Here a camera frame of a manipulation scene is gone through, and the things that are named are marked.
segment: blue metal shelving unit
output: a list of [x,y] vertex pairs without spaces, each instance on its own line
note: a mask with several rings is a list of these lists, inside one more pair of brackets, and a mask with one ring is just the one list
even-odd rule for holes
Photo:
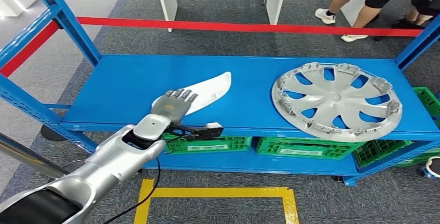
[[[94,71],[72,106],[43,104],[0,74],[0,96],[20,110],[93,152],[96,143],[81,131],[117,131],[136,124],[151,102],[169,89],[232,72],[230,91],[219,101],[184,119],[184,125],[203,126],[219,122],[224,134],[236,136],[310,137],[281,118],[271,106],[272,83],[288,68],[304,63],[350,63],[394,86],[404,111],[399,126],[383,139],[420,140],[365,168],[358,169],[352,156],[342,160],[259,156],[254,150],[231,153],[160,155],[162,167],[171,170],[254,172],[343,176],[346,185],[383,170],[431,148],[440,147],[440,131],[419,102],[402,70],[440,36],[437,17],[395,59],[207,57],[186,55],[99,54],[64,0],[43,0],[48,9],[20,35],[0,50],[0,67],[11,60],[50,21],[55,20],[83,52]],[[64,117],[49,108],[68,108]],[[155,163],[145,168],[155,168]]]

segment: robot finger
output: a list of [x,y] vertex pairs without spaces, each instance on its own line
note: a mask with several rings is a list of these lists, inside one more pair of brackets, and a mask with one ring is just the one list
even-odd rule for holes
[[182,92],[183,92],[183,88],[180,88],[179,90],[177,90],[177,91],[173,94],[173,96],[176,97],[176,98],[179,98],[179,96],[182,94]]
[[198,96],[198,94],[193,94],[193,95],[191,95],[191,97],[189,97],[189,99],[188,99],[188,102],[193,102],[196,98],[197,98],[197,96]]
[[182,94],[182,96],[180,96],[180,98],[183,99],[183,100],[185,100],[191,92],[192,92],[191,90],[186,90],[186,91]]
[[173,92],[174,92],[173,90],[170,90],[170,91],[165,93],[165,96],[166,97],[170,97],[173,94]]

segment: shelf post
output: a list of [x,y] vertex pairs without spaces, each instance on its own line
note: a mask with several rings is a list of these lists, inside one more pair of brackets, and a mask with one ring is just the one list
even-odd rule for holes
[[60,12],[56,16],[56,20],[61,28],[63,28],[73,42],[78,46],[86,59],[90,64],[95,67],[101,54],[98,52],[97,48],[93,44],[90,37],[87,35],[86,31],[76,20],[75,15],[67,6],[64,0],[42,0],[47,7],[58,5],[60,7]]
[[419,58],[440,37],[440,15],[425,28],[420,35],[406,46],[397,56],[395,62],[401,70],[406,69],[412,62]]

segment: floor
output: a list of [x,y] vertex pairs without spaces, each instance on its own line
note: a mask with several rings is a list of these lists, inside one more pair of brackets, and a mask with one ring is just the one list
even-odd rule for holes
[[[78,16],[162,19],[159,0],[66,0]],[[285,0],[280,23],[321,24],[313,17],[316,8],[329,0]],[[178,20],[267,23],[259,0],[178,0]],[[392,0],[373,27],[385,27],[409,7],[408,0]],[[19,21],[0,22],[0,44],[4,44],[43,8],[40,2]],[[342,16],[337,25],[347,26]],[[203,31],[148,30],[133,28],[87,28],[102,53],[223,54],[298,57],[393,58],[410,38],[371,38],[342,43],[338,36],[225,33]],[[14,82],[44,102],[69,103],[84,83],[90,67],[81,54],[59,32],[12,76]],[[430,48],[405,71],[414,86],[440,90],[435,78],[439,46]],[[43,83],[52,88],[36,86]],[[2,132],[31,146],[57,164],[84,159],[87,155],[68,142],[52,143],[38,135],[39,125],[19,111],[0,102]],[[95,141],[107,133],[88,133]],[[14,160],[0,157],[5,175],[0,179],[0,201],[26,188],[44,184],[47,178]],[[143,178],[154,178],[145,171],[114,189],[89,216],[87,223],[102,223],[137,201]],[[164,171],[160,187],[289,187],[294,190],[299,221],[303,223],[436,223],[438,180],[416,174],[415,168],[388,169],[345,187],[329,177],[276,174],[240,174]],[[280,199],[153,199],[148,223],[284,223]],[[129,213],[115,223],[133,223]]]

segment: red barrier tape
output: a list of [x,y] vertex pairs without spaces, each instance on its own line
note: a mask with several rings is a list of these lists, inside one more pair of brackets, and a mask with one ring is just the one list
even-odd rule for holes
[[369,36],[400,36],[415,37],[421,30],[400,29],[355,29],[351,27],[332,27],[315,25],[287,25],[287,24],[237,24],[191,21],[165,21],[123,18],[91,18],[77,17],[79,23],[89,25],[108,25],[124,27],[144,27],[160,29],[181,29],[200,31],[231,31],[231,32],[272,32],[295,34],[322,34],[322,35],[369,35]]
[[41,45],[43,45],[56,31],[58,25],[50,22],[38,33],[17,55],[0,68],[0,74],[10,76],[23,62],[25,62]]

